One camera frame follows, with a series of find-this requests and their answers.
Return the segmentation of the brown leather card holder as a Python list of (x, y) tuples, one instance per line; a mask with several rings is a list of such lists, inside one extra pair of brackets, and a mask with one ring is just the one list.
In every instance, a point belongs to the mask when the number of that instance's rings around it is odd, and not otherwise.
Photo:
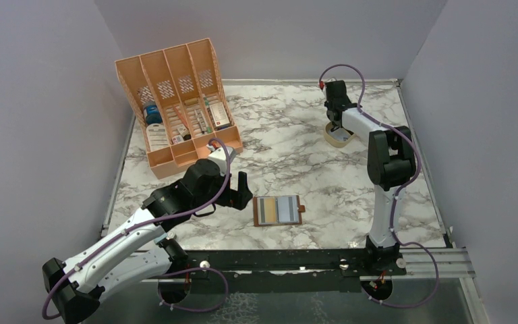
[[(274, 224), (258, 223), (258, 199), (262, 197), (274, 197), (277, 199), (277, 222)], [(258, 196), (254, 197), (252, 202), (255, 227), (301, 225), (303, 223), (302, 214), (306, 212), (306, 207), (301, 204), (298, 195)]]

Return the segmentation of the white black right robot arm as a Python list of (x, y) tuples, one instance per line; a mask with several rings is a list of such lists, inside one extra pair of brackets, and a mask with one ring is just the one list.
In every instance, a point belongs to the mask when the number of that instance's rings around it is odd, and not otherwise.
[(378, 275), (399, 258), (397, 205), (405, 194), (404, 185), (417, 171), (411, 132), (406, 126), (386, 126), (362, 112), (361, 105), (348, 97), (342, 80), (321, 81), (319, 87), (325, 93), (329, 120), (324, 133), (327, 142), (342, 148), (358, 137), (368, 145), (367, 172), (375, 198), (362, 265), (368, 273)]

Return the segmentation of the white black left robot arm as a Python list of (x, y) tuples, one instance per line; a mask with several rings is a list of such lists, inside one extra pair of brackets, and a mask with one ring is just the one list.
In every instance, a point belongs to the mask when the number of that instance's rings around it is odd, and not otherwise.
[(206, 207), (243, 210), (253, 194), (239, 171), (231, 188), (232, 158), (212, 153), (189, 166), (183, 177), (154, 190), (127, 221), (86, 250), (42, 266), (47, 297), (41, 315), (81, 323), (114, 293), (156, 275), (196, 271), (186, 251), (169, 237), (177, 225), (205, 217)]

